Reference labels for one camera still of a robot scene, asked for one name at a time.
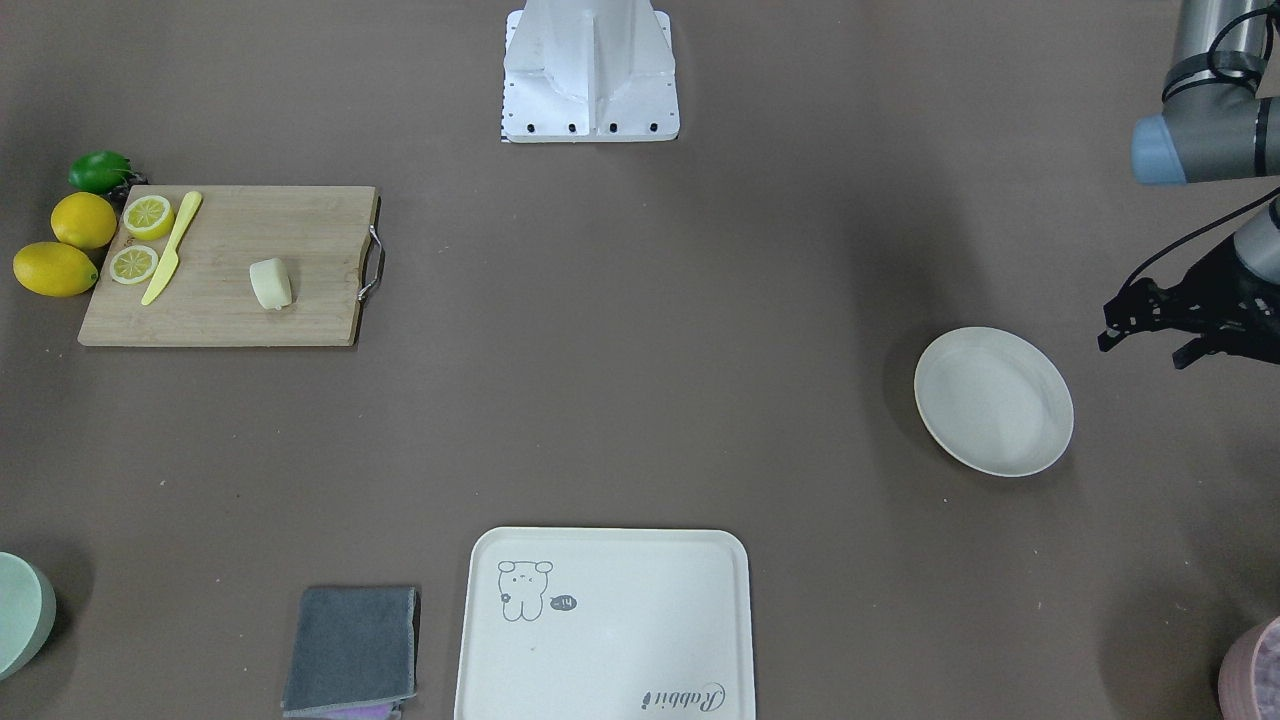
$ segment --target cartoon bear print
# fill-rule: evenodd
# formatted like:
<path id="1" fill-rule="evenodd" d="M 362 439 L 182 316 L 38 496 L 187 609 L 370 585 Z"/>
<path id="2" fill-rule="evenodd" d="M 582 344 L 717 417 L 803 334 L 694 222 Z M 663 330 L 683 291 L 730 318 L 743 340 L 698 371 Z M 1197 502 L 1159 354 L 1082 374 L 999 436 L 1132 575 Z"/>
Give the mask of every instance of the cartoon bear print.
<path id="1" fill-rule="evenodd" d="M 547 592 L 547 574 L 552 564 L 512 562 L 498 564 L 498 589 L 502 591 L 502 616 L 509 623 L 536 620 L 543 614 L 543 593 Z"/>

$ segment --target gray towel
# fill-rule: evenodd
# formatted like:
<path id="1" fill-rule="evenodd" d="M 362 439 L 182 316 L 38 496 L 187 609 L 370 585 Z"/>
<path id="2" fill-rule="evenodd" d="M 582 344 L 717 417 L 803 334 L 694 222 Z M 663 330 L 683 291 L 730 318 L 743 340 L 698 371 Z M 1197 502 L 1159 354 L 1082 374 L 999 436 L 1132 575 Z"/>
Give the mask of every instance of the gray towel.
<path id="1" fill-rule="evenodd" d="M 308 588 L 298 603 L 285 717 L 399 703 L 413 697 L 417 589 Z"/>

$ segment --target yellow lemon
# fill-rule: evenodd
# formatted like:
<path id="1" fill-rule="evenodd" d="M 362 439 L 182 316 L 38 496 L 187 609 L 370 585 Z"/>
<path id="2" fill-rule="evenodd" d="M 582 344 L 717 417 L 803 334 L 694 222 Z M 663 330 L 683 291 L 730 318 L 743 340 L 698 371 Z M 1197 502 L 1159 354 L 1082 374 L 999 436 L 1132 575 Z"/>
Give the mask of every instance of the yellow lemon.
<path id="1" fill-rule="evenodd" d="M 97 268 L 88 255 L 60 242 L 33 242 L 13 256 L 22 287 L 50 297 L 70 297 L 93 287 Z"/>
<path id="2" fill-rule="evenodd" d="M 138 197 L 124 209 L 124 229 L 137 240 L 160 240 L 173 229 L 173 206 L 159 195 Z"/>
<path id="3" fill-rule="evenodd" d="M 111 279 L 120 284 L 138 284 L 156 272 L 160 259 L 145 245 L 132 245 L 115 254 L 106 264 Z"/>
<path id="4" fill-rule="evenodd" d="M 49 217 L 59 242 L 90 250 L 111 242 L 115 234 L 115 209 L 90 192 L 73 192 L 63 197 Z"/>

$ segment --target yellow knife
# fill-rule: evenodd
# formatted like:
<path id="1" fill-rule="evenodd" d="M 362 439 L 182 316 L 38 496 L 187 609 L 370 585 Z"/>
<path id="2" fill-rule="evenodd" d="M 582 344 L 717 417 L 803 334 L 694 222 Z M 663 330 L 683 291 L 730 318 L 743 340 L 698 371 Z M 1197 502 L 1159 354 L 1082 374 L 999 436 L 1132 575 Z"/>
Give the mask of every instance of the yellow knife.
<path id="1" fill-rule="evenodd" d="M 173 229 L 169 231 L 169 243 L 164 246 L 164 252 L 160 254 L 160 263 L 156 265 L 156 274 L 151 278 L 151 284 L 142 293 L 143 305 L 151 305 L 160 292 L 164 291 L 165 286 L 169 284 L 169 281 L 173 279 L 174 272 L 178 270 L 178 243 L 182 242 L 182 236 L 187 234 L 187 225 L 196 217 L 196 210 L 200 209 L 200 202 L 204 199 L 205 196 L 195 190 L 182 197 L 182 205 L 178 208 L 178 218 L 174 219 Z"/>

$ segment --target green lime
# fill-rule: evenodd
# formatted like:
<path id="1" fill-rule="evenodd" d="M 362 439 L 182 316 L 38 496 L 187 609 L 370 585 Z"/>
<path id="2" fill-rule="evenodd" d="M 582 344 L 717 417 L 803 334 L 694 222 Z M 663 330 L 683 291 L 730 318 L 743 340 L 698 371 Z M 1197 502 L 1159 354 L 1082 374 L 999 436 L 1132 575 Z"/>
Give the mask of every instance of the green lime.
<path id="1" fill-rule="evenodd" d="M 129 159 L 119 152 L 100 150 L 72 163 L 67 182 L 93 195 L 102 195 L 124 184 L 133 176 Z"/>

